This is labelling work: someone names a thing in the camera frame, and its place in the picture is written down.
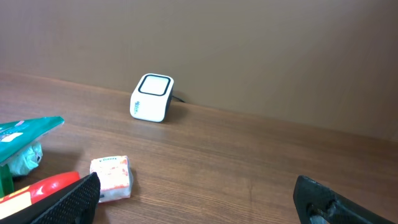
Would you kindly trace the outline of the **pink white tissue pack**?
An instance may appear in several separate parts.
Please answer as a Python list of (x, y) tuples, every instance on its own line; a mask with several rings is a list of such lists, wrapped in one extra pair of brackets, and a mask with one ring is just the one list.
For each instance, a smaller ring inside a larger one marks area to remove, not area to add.
[(110, 156), (93, 159), (90, 172), (96, 172), (100, 181), (99, 203), (129, 198), (134, 177), (128, 156)]

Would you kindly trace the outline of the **light blue tissue pack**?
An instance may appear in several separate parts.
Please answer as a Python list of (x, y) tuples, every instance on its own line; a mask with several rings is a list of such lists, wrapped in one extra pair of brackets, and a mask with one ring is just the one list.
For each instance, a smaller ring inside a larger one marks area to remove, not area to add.
[(37, 168), (43, 158), (41, 143), (35, 142), (25, 151), (13, 157), (9, 163), (10, 173), (13, 177), (21, 177), (28, 175), (32, 170)]

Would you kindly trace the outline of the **red sauce bottle yellow label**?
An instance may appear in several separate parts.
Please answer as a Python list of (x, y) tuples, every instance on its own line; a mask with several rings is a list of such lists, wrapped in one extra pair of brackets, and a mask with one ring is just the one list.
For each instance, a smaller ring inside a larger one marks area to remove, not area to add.
[(1, 219), (13, 215), (34, 203), (80, 180), (77, 171), (53, 175), (1, 198)]

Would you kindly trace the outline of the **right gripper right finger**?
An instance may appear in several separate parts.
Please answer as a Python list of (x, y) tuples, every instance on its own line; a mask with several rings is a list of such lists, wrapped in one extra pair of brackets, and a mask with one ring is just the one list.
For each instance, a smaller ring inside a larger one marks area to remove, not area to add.
[(303, 224), (393, 224), (304, 175), (297, 178), (293, 200)]

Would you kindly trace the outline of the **green snack bag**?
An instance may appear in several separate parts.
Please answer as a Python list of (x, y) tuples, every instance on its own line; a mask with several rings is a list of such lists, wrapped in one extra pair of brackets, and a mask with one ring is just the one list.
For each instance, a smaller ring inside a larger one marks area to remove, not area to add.
[(1, 166), (64, 122), (61, 116), (49, 116), (1, 123)]

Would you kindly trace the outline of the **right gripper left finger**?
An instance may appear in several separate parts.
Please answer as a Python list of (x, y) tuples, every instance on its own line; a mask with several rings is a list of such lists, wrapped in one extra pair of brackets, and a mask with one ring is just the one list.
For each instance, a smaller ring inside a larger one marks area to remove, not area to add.
[(92, 224), (100, 199), (95, 172), (31, 206), (1, 219), (3, 224)]

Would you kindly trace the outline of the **small jar green lid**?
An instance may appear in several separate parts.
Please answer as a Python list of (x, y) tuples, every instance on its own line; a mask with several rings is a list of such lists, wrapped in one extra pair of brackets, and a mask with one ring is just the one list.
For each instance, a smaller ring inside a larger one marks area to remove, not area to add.
[(0, 197), (2, 198), (14, 192), (14, 183), (8, 165), (1, 166), (0, 175)]

